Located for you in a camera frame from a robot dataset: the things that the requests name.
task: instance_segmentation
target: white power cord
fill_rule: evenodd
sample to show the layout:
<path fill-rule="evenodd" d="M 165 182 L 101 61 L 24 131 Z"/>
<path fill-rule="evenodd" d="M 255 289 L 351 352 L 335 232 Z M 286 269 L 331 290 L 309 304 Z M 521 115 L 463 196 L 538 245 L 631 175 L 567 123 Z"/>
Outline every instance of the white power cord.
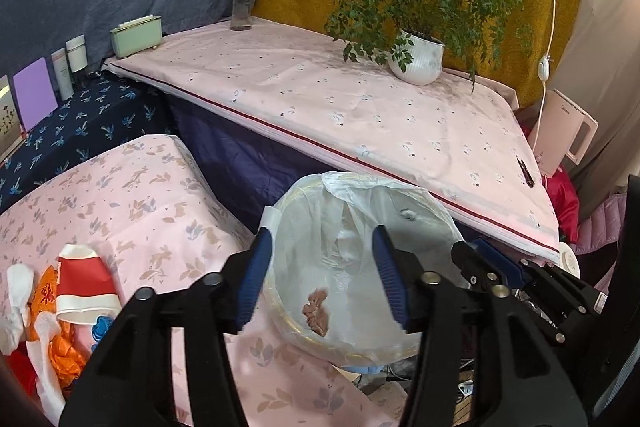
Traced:
<path fill-rule="evenodd" d="M 549 79 L 549 61 L 550 51 L 551 51 L 551 42 L 554 39 L 554 30 L 556 29 L 556 0 L 553 0 L 553 11 L 551 14 L 551 35 L 549 35 L 549 43 L 546 46 L 546 53 L 540 58 L 538 63 L 538 78 L 540 82 L 542 82 L 542 87 L 544 91 L 542 92 L 542 103 L 540 104 L 540 113 L 538 114 L 538 124 L 536 126 L 536 137 L 533 140 L 532 150 L 535 151 L 536 145 L 538 144 L 538 134 L 540 133 L 540 123 L 542 120 L 542 109 L 545 107 L 545 98 L 546 98 L 546 81 Z"/>

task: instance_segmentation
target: orange cloth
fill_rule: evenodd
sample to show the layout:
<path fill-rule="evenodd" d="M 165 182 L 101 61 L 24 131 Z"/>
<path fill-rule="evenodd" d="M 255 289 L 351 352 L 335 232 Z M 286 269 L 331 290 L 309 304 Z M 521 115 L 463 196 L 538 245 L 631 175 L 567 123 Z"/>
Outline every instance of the orange cloth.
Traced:
<path fill-rule="evenodd" d="M 31 324 L 29 325 L 28 338 L 37 341 L 38 335 L 33 329 L 33 323 L 40 312 L 56 313 L 56 287 L 58 272 L 49 266 L 33 293 L 31 301 Z M 58 321 L 60 334 L 51 339 L 49 343 L 49 360 L 58 375 L 60 388 L 64 389 L 80 376 L 86 364 L 85 357 L 73 346 L 73 325 Z"/>

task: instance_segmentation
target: mint green box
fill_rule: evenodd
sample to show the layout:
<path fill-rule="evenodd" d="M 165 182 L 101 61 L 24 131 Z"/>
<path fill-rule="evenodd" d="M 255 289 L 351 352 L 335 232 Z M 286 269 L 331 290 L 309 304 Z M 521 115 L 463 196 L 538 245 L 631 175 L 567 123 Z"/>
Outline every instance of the mint green box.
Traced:
<path fill-rule="evenodd" d="M 162 42 L 162 17 L 147 15 L 111 30 L 111 45 L 118 58 L 129 57 Z"/>

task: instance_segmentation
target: pink tablecloth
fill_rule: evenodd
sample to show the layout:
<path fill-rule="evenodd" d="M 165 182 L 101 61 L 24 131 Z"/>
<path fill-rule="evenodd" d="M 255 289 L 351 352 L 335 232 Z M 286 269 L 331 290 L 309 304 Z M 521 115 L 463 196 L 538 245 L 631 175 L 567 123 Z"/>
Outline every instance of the pink tablecloth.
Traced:
<path fill-rule="evenodd" d="M 180 140 L 145 136 L 61 174 L 0 216 L 0 312 L 8 306 L 7 267 L 26 263 L 41 275 L 65 243 L 97 251 L 124 303 L 143 285 L 185 288 L 251 239 L 210 193 Z M 88 354 L 88 327 L 79 342 Z M 249 425 L 394 425 L 330 364 L 283 343 L 259 303 L 227 348 Z M 178 330 L 173 369 L 178 416 L 190 424 Z"/>
<path fill-rule="evenodd" d="M 452 216 L 558 261 L 558 221 L 510 104 L 451 73 L 426 87 L 372 64 L 345 64 L 340 42 L 256 20 L 170 35 L 106 68 L 197 103 L 347 171 L 427 188 Z M 518 165 L 536 184 L 527 186 Z"/>

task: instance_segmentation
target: kettle handle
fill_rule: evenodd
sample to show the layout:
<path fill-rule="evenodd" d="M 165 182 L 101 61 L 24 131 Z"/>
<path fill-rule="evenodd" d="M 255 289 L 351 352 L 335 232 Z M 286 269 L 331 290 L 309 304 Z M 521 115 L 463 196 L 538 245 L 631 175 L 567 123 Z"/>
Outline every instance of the kettle handle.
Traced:
<path fill-rule="evenodd" d="M 572 154 L 571 151 L 566 152 L 566 157 L 569 158 L 576 165 L 578 165 L 582 161 L 582 158 L 584 158 L 584 155 L 587 152 L 587 149 L 591 145 L 591 140 L 593 140 L 593 137 L 595 136 L 596 131 L 598 130 L 598 122 L 593 120 L 593 118 L 591 118 L 588 114 L 584 115 L 583 122 L 587 124 L 587 126 L 589 127 L 589 131 L 587 132 L 584 139 L 582 140 L 582 143 L 580 143 L 579 149 L 577 150 L 575 155 Z"/>

